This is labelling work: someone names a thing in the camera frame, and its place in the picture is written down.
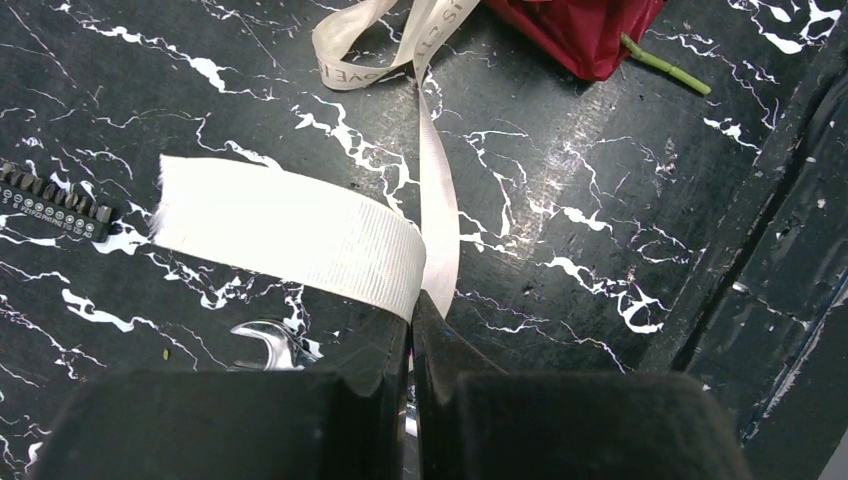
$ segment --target red wrapping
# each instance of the red wrapping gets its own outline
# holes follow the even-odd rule
[[[629,51],[624,32],[639,41],[664,0],[484,0],[584,80],[606,80]]]

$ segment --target table top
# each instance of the table top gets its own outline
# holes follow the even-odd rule
[[[425,84],[462,211],[448,323],[510,371],[668,369],[782,178],[788,157],[763,152],[791,127],[784,115],[844,6],[772,3],[668,2],[647,32],[642,45],[706,80],[707,97],[633,61],[606,82],[577,80],[479,7]],[[81,383],[264,361],[261,344],[229,333],[260,317],[320,354],[367,314],[153,246],[147,225],[160,154],[278,163],[418,222],[410,70],[352,92],[319,79],[310,32],[349,4],[0,10],[0,157],[121,212],[93,244],[0,211],[0,477],[22,478]],[[390,62],[406,10],[351,58]],[[226,185],[208,191],[239,201]],[[269,219],[280,235],[311,228],[287,223],[286,208],[298,206]]]

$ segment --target flower stem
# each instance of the flower stem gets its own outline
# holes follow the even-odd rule
[[[689,75],[688,73],[666,62],[665,60],[657,58],[654,55],[651,55],[650,53],[646,52],[645,50],[642,50],[642,47],[640,47],[636,42],[634,42],[632,38],[627,36],[626,33],[621,34],[621,43],[624,44],[624,46],[627,47],[628,50],[630,50],[632,57],[636,60],[639,60],[642,63],[650,65],[658,70],[661,70],[671,75],[672,77],[685,83],[687,86],[700,93],[701,95],[709,95],[709,93],[712,91],[710,86],[706,83],[698,80],[692,75]]]

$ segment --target scratched black surface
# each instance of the scratched black surface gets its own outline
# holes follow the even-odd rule
[[[324,89],[309,34],[348,3],[285,3],[2,4],[0,157],[124,215],[95,247],[0,212],[0,477],[23,475],[80,382],[260,358],[228,333],[258,316],[326,350],[367,310],[146,239],[161,153],[277,162],[417,220],[411,78]],[[463,210],[448,321],[504,368],[626,372],[655,345],[667,368],[732,263],[739,238],[714,232],[747,184],[779,180],[756,160],[843,2],[713,3],[669,2],[643,41],[709,80],[707,98],[629,62],[577,81],[484,8],[437,56],[425,89]],[[353,58],[389,61],[402,12]]]

